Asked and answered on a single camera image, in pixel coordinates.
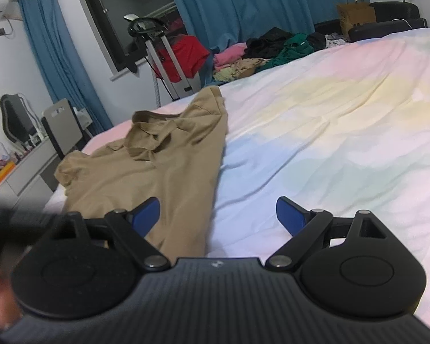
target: paper bag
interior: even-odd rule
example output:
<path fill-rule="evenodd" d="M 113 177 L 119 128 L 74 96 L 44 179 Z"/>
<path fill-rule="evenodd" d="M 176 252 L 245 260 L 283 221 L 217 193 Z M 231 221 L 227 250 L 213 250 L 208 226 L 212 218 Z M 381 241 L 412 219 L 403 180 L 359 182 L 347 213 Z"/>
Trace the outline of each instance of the paper bag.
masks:
<path fill-rule="evenodd" d="M 376 22 L 376 12 L 374 8 L 364 1 L 338 4 L 336 7 L 343 35 L 347 39 L 349 39 L 349 29 L 353 26 Z"/>

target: window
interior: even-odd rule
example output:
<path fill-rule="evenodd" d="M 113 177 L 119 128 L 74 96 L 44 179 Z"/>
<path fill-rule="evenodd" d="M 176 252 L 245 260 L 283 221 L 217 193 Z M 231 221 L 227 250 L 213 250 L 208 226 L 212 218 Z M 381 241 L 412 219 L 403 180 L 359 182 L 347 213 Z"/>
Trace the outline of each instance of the window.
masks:
<path fill-rule="evenodd" d="M 86 3 L 118 71 L 146 56 L 145 44 L 136 45 L 127 33 L 124 15 L 160 18 L 176 32 L 186 33 L 174 0 L 86 0 Z"/>

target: gray chair back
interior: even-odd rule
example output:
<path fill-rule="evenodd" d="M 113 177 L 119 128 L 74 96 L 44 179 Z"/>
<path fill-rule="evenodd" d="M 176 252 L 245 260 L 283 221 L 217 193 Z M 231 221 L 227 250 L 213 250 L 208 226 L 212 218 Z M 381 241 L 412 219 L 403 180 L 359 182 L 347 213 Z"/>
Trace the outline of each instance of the gray chair back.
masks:
<path fill-rule="evenodd" d="M 43 112 L 42 123 L 61 159 L 83 138 L 78 118 L 65 98 Z"/>

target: bottle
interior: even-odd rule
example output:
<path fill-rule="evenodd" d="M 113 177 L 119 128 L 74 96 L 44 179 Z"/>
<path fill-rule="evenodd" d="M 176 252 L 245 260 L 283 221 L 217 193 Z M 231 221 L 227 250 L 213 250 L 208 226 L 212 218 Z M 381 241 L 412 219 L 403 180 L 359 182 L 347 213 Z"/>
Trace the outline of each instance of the bottle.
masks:
<path fill-rule="evenodd" d="M 8 154 L 8 151 L 6 151 L 5 146 L 1 142 L 0 142 L 0 155 L 1 155 L 1 159 L 3 161 L 9 161 L 10 160 L 10 156 Z"/>

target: pink clothing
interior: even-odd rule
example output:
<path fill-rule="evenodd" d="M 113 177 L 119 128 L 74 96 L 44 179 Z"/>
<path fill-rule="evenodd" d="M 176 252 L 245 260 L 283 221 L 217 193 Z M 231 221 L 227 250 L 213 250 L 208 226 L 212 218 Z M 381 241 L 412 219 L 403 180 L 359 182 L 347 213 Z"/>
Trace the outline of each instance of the pink clothing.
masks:
<path fill-rule="evenodd" d="M 230 65 L 231 63 L 236 62 L 238 59 L 241 59 L 241 57 L 245 53 L 245 49 L 247 49 L 247 44 L 244 42 L 240 42 L 239 44 L 234 44 L 233 46 L 230 46 L 228 49 L 221 52 L 220 54 L 215 54 L 215 71 L 219 71 L 227 65 Z"/>

